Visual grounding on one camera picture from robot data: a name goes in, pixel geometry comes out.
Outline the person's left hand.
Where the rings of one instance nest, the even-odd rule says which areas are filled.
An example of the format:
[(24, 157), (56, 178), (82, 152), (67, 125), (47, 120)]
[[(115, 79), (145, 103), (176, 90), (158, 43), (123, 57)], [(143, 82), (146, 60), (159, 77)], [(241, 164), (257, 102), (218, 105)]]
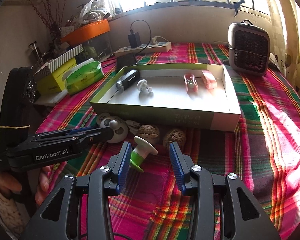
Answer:
[[(41, 205), (48, 195), (50, 181), (47, 175), (50, 171), (51, 166), (46, 166), (41, 169), (37, 192), (35, 194), (35, 200), (38, 205)], [(21, 190), (22, 185), (14, 176), (7, 172), (0, 172), (0, 193), (5, 198), (9, 198), (13, 191), (20, 192)]]

